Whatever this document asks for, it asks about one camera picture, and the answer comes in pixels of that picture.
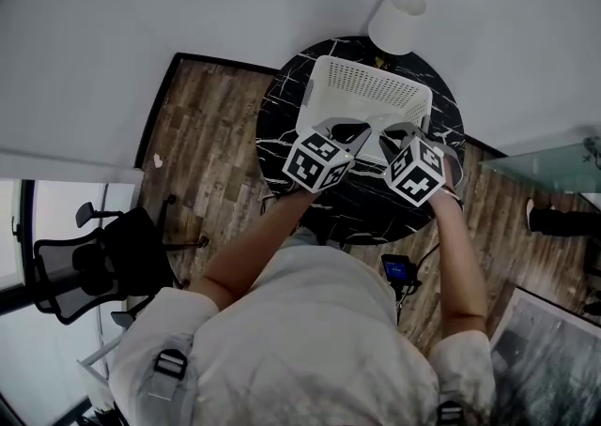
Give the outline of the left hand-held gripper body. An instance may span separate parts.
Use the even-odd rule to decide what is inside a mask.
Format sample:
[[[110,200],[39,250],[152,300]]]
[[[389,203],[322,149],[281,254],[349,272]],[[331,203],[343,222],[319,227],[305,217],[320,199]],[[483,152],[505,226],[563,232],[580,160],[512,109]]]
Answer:
[[[358,119],[326,119],[300,134],[283,173],[311,193],[336,186],[354,165],[371,134],[371,126]]]

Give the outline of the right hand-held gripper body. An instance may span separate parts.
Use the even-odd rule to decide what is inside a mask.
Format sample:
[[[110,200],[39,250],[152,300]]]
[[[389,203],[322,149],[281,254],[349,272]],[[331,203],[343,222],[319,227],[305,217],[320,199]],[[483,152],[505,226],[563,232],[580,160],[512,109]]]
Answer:
[[[464,173],[455,151],[409,122],[392,124],[378,136],[387,161],[387,186],[413,206],[422,206],[437,190],[456,188]]]

